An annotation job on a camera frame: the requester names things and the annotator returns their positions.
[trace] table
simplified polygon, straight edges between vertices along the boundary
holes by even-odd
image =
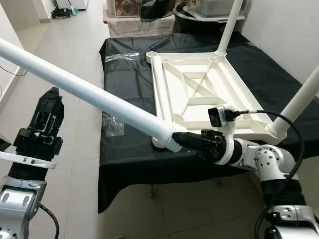
[[[198,36],[175,33],[165,37],[106,39],[100,54],[104,90],[155,114],[151,67],[145,53],[213,52],[221,34]],[[301,84],[262,50],[234,33],[227,58],[265,110],[281,112]],[[319,155],[319,99],[313,100],[296,120],[306,143],[306,157]],[[124,125],[124,135],[109,137],[102,124],[99,168],[99,213],[117,193],[132,184],[195,182],[245,173],[231,166],[205,162],[184,148],[178,153],[156,151],[151,137]],[[298,138],[292,130],[279,145],[298,155]]]

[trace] white floor tile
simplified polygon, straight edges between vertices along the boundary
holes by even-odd
[[[170,239],[252,239],[240,219],[198,227],[169,235]]]
[[[74,160],[96,158],[100,155],[101,111],[81,101],[74,146]]]
[[[70,191],[72,163],[58,164],[56,169],[49,170],[46,176],[48,183],[42,204],[58,219],[60,226],[59,239],[64,238],[67,205]],[[52,219],[41,209],[30,222],[30,239],[54,238],[55,226]]]
[[[123,189],[99,216],[100,239],[149,239],[166,235],[159,198],[150,197],[149,185]]]
[[[12,163],[0,159],[0,181],[8,175],[11,165]]]
[[[79,72],[79,77],[102,89],[104,86],[104,73],[99,52],[86,54],[84,56],[84,66]]]
[[[306,203],[319,216],[319,157],[305,159],[297,172]]]
[[[156,237],[156,238],[152,238],[152,239],[169,239],[169,237],[168,237],[168,235],[166,235],[166,236]]]
[[[16,34],[23,48],[28,52],[34,52],[49,26],[49,23],[39,23],[17,31]]]
[[[98,238],[98,172],[98,158],[73,163],[66,239]]]
[[[213,180],[197,183],[166,184],[159,193],[170,233],[233,218],[255,219],[262,210],[256,189],[245,176],[222,179],[222,188]]]

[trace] tiled floor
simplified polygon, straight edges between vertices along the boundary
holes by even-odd
[[[53,20],[34,49],[37,56],[99,87],[103,86],[103,72],[98,50],[108,37],[107,25],[102,23],[102,1],[89,0],[87,11],[74,18]],[[50,87],[27,73],[0,115],[1,134],[13,142],[18,130],[30,122],[39,97]],[[156,185],[154,199],[148,185],[130,186],[98,215],[101,112],[63,90],[60,94],[65,117],[59,135],[64,144],[54,159],[57,168],[46,177],[48,186],[42,200],[59,220],[60,239],[252,238],[262,200],[245,175],[224,178],[220,189],[213,180]],[[6,175],[9,167],[0,162],[0,176]],[[305,167],[317,168],[317,162]],[[53,235],[51,219],[40,210],[31,221],[30,238]]]
[[[16,34],[25,50],[34,52],[41,43],[50,23],[38,23],[16,31]]]

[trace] white pipe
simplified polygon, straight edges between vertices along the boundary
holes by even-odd
[[[233,33],[234,26],[236,24],[236,20],[241,8],[241,4],[243,3],[243,0],[235,0],[234,4],[231,8],[225,30],[223,32],[223,35],[221,37],[219,46],[217,51],[215,51],[215,55],[217,56],[225,56],[226,55],[226,49],[231,37],[231,34]]]
[[[284,110],[281,112],[282,115],[286,116],[292,122],[294,122],[304,109],[313,100],[319,91],[319,65],[315,68],[312,74],[309,76],[307,81],[298,90],[295,96],[287,104]],[[281,118],[267,125],[266,129],[273,137],[284,139],[287,135],[287,130],[290,125]]]
[[[173,132],[186,131],[184,127],[164,122],[1,38],[0,56],[156,138],[164,147],[174,152],[181,150],[181,146],[171,138],[171,135]]]
[[[169,100],[168,88],[166,83],[166,76],[164,73],[164,66],[161,57],[154,51],[146,53],[151,61],[153,78],[156,84],[157,94],[159,96],[159,105],[161,115],[164,121],[172,122],[171,105]]]

